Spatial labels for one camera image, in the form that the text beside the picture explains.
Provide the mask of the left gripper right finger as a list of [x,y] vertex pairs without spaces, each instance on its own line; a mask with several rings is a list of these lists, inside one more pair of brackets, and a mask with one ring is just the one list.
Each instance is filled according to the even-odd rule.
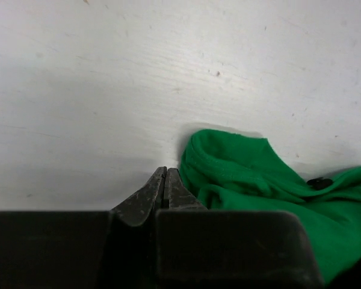
[[165,177],[155,214],[158,288],[322,288],[298,217],[286,211],[209,210]]

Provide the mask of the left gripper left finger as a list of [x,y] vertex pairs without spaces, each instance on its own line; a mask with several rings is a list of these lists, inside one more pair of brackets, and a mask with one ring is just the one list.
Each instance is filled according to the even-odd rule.
[[0,288],[154,288],[166,174],[110,210],[0,211]]

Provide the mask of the green t shirt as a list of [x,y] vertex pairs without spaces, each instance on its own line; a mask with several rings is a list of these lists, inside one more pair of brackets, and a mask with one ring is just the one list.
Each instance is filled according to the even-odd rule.
[[295,214],[326,284],[361,260],[361,166],[310,185],[267,139],[203,129],[188,140],[179,174],[209,209]]

